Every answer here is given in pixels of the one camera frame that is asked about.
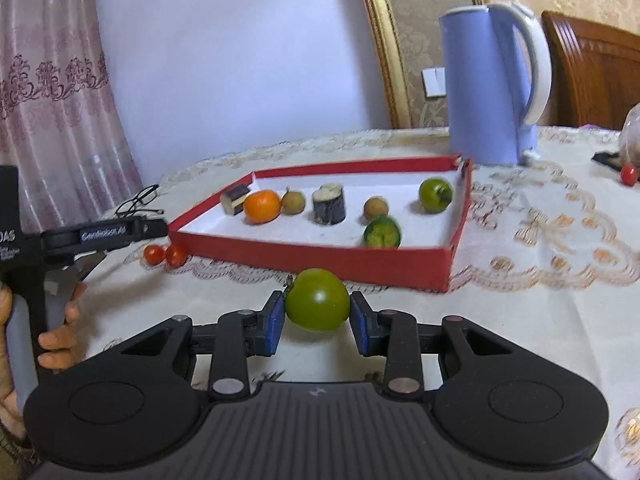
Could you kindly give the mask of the person's left hand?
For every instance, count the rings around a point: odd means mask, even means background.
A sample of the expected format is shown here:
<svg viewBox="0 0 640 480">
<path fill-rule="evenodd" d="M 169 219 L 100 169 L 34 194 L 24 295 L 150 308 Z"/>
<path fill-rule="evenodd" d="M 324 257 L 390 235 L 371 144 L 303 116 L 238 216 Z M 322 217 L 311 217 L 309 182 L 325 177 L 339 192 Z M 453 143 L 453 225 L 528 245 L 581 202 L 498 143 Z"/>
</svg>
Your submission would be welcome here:
<svg viewBox="0 0 640 480">
<path fill-rule="evenodd" d="M 38 356 L 39 364 L 48 370 L 67 370 L 76 362 L 75 347 L 77 335 L 74 323 L 80 317 L 79 298 L 86 291 L 87 285 L 80 282 L 76 285 L 72 300 L 65 306 L 66 322 L 38 337 L 43 354 Z M 6 285 L 1 286 L 1 425 L 8 430 L 10 436 L 23 441 L 26 436 L 23 417 L 17 408 L 16 393 L 12 382 L 8 352 L 6 351 L 6 329 L 4 326 L 12 312 L 12 292 Z"/>
</svg>

